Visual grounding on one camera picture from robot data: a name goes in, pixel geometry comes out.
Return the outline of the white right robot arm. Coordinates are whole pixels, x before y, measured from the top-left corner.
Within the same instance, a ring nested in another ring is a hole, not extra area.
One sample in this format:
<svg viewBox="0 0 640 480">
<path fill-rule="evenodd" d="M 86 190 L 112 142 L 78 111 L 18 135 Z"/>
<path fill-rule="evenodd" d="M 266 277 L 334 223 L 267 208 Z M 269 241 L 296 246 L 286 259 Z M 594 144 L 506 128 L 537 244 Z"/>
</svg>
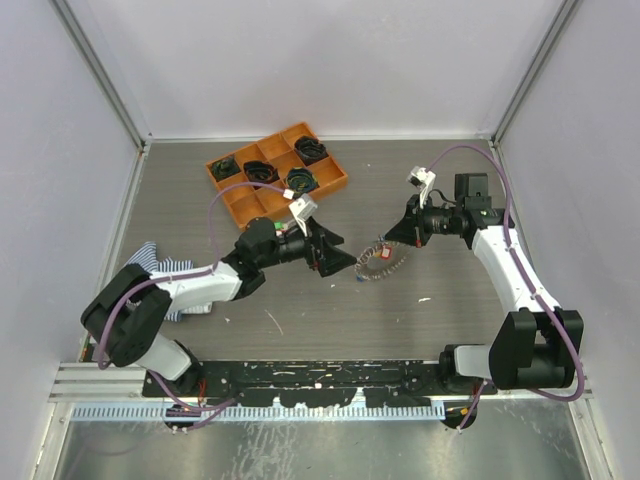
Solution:
<svg viewBox="0 0 640 480">
<path fill-rule="evenodd" d="M 435 179 L 423 167 L 410 172 L 407 180 L 418 191 L 386 240 L 420 248 L 434 235 L 460 237 L 488 273 L 505 314 L 491 344 L 444 348 L 438 366 L 442 388 L 459 394 L 474 380 L 485 380 L 501 390 L 549 394 L 581 380 L 583 320 L 543 287 L 523 256 L 506 209 L 494 207 L 487 175 L 456 175 L 454 201 L 440 206 L 430 197 Z"/>
</svg>

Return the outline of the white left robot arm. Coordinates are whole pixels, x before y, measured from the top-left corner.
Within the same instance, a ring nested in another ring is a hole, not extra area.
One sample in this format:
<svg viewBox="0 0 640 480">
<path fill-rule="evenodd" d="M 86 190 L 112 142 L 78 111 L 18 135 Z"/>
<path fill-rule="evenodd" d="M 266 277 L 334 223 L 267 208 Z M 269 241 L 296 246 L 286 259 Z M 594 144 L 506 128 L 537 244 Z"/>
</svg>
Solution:
<svg viewBox="0 0 640 480">
<path fill-rule="evenodd" d="M 321 277 L 334 275 L 356 262 L 341 250 L 343 242 L 313 218 L 279 232 L 273 221 L 260 217 L 215 264 L 158 275 L 138 264 L 123 267 L 81 316 L 97 342 L 98 366 L 138 365 L 176 395 L 191 395 L 204 376 L 202 368 L 187 347 L 161 334 L 165 318 L 246 298 L 265 283 L 268 267 L 302 260 Z"/>
</svg>

